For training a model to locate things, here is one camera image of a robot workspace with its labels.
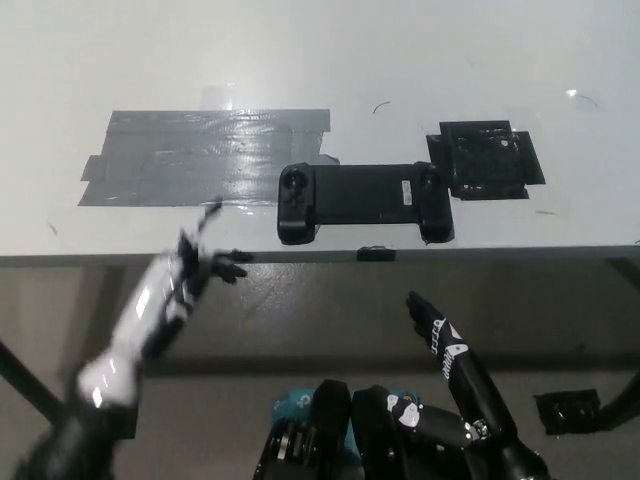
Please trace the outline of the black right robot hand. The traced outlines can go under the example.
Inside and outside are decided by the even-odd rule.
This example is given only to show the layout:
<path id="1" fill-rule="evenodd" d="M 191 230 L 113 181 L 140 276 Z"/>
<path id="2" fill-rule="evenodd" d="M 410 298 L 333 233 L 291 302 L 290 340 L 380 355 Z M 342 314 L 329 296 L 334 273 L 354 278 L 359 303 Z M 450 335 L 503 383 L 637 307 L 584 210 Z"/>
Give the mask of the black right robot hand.
<path id="1" fill-rule="evenodd" d="M 409 293 L 406 305 L 414 329 L 435 356 L 459 412 L 390 394 L 386 407 L 399 427 L 429 441 L 461 449 L 518 443 L 518 430 L 504 399 L 451 321 L 414 291 Z"/>

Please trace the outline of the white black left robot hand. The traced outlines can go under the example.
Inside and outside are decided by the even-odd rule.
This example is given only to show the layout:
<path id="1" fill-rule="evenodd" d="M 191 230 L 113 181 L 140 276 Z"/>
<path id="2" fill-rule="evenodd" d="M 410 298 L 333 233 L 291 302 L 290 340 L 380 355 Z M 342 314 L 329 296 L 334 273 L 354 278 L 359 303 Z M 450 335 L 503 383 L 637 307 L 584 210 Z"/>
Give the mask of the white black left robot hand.
<path id="1" fill-rule="evenodd" d="M 205 204 L 194 225 L 183 228 L 175 246 L 156 255 L 125 303 L 106 347 L 78 373 L 75 393 L 96 409 L 132 407 L 138 401 L 140 370 L 159 357 L 193 315 L 209 281 L 235 284 L 253 256 L 237 249 L 205 252 L 207 225 L 222 209 Z"/>

